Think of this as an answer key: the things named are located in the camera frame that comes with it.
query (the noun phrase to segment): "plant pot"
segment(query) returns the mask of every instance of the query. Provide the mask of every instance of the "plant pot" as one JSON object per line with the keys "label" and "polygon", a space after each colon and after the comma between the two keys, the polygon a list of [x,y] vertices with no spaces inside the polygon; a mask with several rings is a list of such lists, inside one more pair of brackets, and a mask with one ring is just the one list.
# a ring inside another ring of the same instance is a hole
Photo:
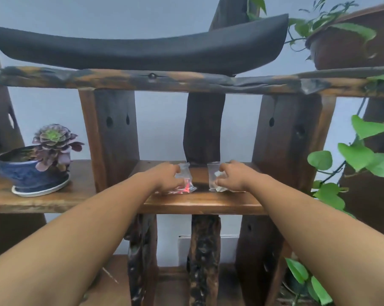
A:
{"label": "plant pot", "polygon": [[21,154],[34,146],[13,149],[0,154],[0,175],[12,181],[12,192],[25,197],[46,195],[62,189],[69,180],[67,171],[51,165],[46,171],[36,169],[37,160],[23,161]]}
{"label": "plant pot", "polygon": [[[357,33],[330,27],[337,23],[358,24],[377,34],[364,48],[364,40]],[[341,16],[322,26],[308,37],[305,46],[311,51],[317,70],[384,66],[384,4]]]}
{"label": "plant pot", "polygon": [[297,295],[298,293],[300,293],[300,296],[303,298],[309,297],[307,286],[304,286],[299,283],[289,269],[287,269],[287,272],[284,275],[282,284],[293,295]]}

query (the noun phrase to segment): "gray wall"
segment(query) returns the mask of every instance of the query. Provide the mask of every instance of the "gray wall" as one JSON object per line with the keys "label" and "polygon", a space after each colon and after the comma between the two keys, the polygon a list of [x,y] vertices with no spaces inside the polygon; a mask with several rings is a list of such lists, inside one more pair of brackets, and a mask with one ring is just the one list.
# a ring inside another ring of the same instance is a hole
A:
{"label": "gray wall", "polygon": [[[361,8],[384,0],[356,0]],[[305,17],[313,0],[266,0],[269,16],[289,13]],[[329,0],[327,8],[343,2]],[[0,0],[0,26],[71,37],[134,39],[169,37],[208,30],[218,0]],[[285,46],[276,61],[242,74],[278,75],[314,70],[305,61],[307,51],[293,52]],[[29,65],[0,53],[3,66]],[[76,90],[10,88],[16,118],[26,144],[42,125],[61,123],[87,144],[84,120]],[[185,159],[182,140],[187,94],[136,92],[138,141],[141,159]],[[338,99],[325,148],[334,155],[334,165],[342,161],[338,142],[349,142],[353,131],[349,118],[360,99]],[[250,161],[256,135],[261,97],[228,95],[222,118],[221,158]],[[73,159],[89,159],[88,145]],[[238,235],[241,216],[222,216],[222,234]],[[158,217],[158,261],[161,266],[178,263],[179,235],[190,234],[189,215]],[[125,244],[119,251],[125,252]]]}

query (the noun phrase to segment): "black curved cushion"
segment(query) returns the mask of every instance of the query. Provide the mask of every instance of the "black curved cushion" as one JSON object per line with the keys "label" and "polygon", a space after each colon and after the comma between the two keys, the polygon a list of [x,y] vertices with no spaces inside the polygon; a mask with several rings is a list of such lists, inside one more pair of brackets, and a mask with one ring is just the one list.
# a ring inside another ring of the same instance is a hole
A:
{"label": "black curved cushion", "polygon": [[287,14],[205,33],[150,40],[84,39],[0,27],[0,50],[12,59],[78,70],[233,75],[275,60],[287,29]]}

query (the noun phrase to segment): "carved wooden leg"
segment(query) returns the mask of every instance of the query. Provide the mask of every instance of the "carved wooden leg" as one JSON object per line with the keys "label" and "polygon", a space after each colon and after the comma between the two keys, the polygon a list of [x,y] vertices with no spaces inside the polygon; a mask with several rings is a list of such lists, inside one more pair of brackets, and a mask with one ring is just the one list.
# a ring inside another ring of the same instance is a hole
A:
{"label": "carved wooden leg", "polygon": [[189,306],[216,306],[219,288],[220,217],[192,215]]}
{"label": "carved wooden leg", "polygon": [[129,237],[128,279],[132,306],[152,306],[158,276],[156,215],[135,216]]}

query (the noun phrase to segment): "driftwood piece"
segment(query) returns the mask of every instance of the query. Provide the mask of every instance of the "driftwood piece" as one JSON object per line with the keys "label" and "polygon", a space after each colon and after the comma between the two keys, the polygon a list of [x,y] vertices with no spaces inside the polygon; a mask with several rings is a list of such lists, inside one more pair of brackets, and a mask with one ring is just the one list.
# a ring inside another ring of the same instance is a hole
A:
{"label": "driftwood piece", "polygon": [[216,306],[219,289],[220,217],[192,215],[189,306]]}
{"label": "driftwood piece", "polygon": [[364,78],[300,78],[298,75],[228,77],[195,72],[89,69],[73,71],[32,66],[0,68],[0,85],[263,95],[318,93],[337,97],[384,97],[384,82],[376,84]]}
{"label": "driftwood piece", "polygon": [[132,306],[152,306],[158,276],[156,215],[135,216],[129,236],[128,279]]}

